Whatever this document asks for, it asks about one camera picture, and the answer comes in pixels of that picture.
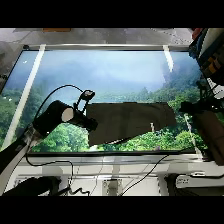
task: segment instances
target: robotic arm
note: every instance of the robotic arm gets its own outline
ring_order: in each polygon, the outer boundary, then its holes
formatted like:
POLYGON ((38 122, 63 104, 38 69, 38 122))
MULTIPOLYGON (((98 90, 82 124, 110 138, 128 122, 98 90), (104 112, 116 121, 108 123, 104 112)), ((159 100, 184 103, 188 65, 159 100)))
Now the robotic arm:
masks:
POLYGON ((5 191, 9 178, 26 153, 45 139, 59 124, 68 122, 88 131, 95 130, 97 122, 87 118, 83 112, 95 93, 85 90, 74 108, 57 100, 52 102, 47 110, 31 123, 14 143, 1 152, 0 156, 0 195, 5 191), (78 110, 78 104, 85 100, 82 111, 78 110))

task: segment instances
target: black border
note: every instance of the black border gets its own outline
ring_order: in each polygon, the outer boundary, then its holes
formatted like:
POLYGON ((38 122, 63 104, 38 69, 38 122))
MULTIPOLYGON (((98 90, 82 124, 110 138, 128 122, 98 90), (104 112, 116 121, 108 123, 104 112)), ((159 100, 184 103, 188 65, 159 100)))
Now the black border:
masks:
MULTIPOLYGON (((30 50, 28 45, 24 45, 22 51, 20 52, 16 62, 14 63, 8 79, 15 67, 15 65, 17 64, 21 54, 24 51, 38 51, 38 50, 30 50)), ((150 51, 150 50, 111 50, 111 51, 150 51)), ((181 155, 181 154, 196 154, 195 149, 188 149, 188 150, 184 150, 180 153, 178 153, 180 150, 161 150, 161 151, 98 151, 98 152, 29 152, 28 156, 29 157, 102 157, 102 156, 147 156, 147 155, 181 155)))

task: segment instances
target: forest image on screen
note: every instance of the forest image on screen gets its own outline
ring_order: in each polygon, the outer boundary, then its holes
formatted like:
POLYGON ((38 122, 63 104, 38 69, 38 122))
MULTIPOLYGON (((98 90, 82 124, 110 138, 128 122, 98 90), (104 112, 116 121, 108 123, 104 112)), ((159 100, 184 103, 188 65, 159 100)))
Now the forest image on screen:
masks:
MULTIPOLYGON (((93 90, 91 103, 168 102, 176 115, 176 126, 148 132, 122 144, 88 146, 85 129, 71 124, 60 124, 33 152, 84 151, 152 151, 194 148, 192 137, 199 148, 204 147, 197 130, 192 135, 184 114, 178 112, 183 101, 196 102, 200 77, 197 62, 188 52, 170 52, 172 68, 163 51, 99 51, 54 50, 44 53, 34 79, 13 141, 24 131, 44 101, 55 88, 72 84, 82 90, 93 90)), ((21 54, 0 96, 0 146, 2 146, 13 115, 19 104, 26 81, 32 70, 37 51, 21 54)), ((73 105, 80 96, 74 88, 60 89, 53 94, 40 113, 54 100, 73 105)))

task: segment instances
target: gray floor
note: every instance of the gray floor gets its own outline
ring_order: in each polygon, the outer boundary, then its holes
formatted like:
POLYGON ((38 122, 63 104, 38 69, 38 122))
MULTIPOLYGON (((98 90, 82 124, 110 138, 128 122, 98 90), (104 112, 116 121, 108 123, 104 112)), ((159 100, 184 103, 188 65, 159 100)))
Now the gray floor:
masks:
POLYGON ((41 28, 1 28, 0 41, 19 44, 184 44, 192 42, 188 28, 72 28, 42 32, 41 28))

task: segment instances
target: concrete floor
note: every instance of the concrete floor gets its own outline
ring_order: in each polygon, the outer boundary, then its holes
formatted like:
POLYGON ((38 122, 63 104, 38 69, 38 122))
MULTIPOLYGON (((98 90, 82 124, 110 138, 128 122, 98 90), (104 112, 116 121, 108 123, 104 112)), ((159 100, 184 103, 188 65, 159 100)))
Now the concrete floor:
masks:
POLYGON ((42 28, 1 28, 0 41, 19 44, 184 44, 192 42, 188 28, 72 28, 42 32, 42 28))

